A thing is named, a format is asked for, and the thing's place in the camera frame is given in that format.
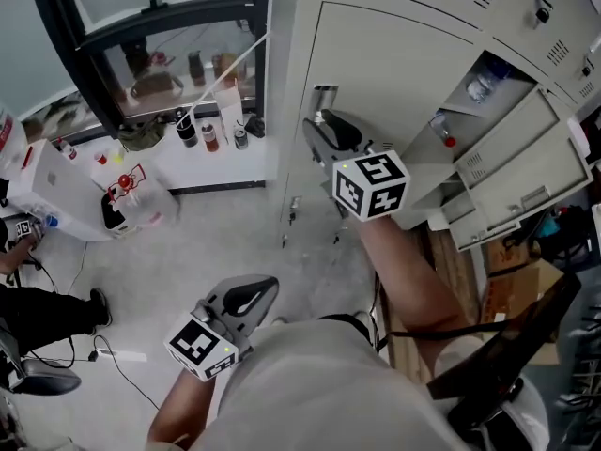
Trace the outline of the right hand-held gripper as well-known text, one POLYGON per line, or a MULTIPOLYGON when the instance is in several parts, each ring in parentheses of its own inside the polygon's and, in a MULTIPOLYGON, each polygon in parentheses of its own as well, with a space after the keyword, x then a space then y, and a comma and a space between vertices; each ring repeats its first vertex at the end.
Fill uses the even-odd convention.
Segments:
POLYGON ((322 110, 303 120, 302 131, 327 177, 323 188, 345 217, 367 222, 403 208, 409 171, 397 152, 386 149, 370 129, 322 110))

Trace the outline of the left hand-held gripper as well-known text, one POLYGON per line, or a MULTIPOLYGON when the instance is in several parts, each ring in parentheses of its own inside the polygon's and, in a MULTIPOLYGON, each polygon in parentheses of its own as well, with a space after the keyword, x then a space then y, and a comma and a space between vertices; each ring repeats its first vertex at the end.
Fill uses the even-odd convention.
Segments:
POLYGON ((182 314, 164 339, 173 359, 200 381, 210 381, 253 350, 250 336, 279 292, 276 277, 226 278, 193 311, 182 314))

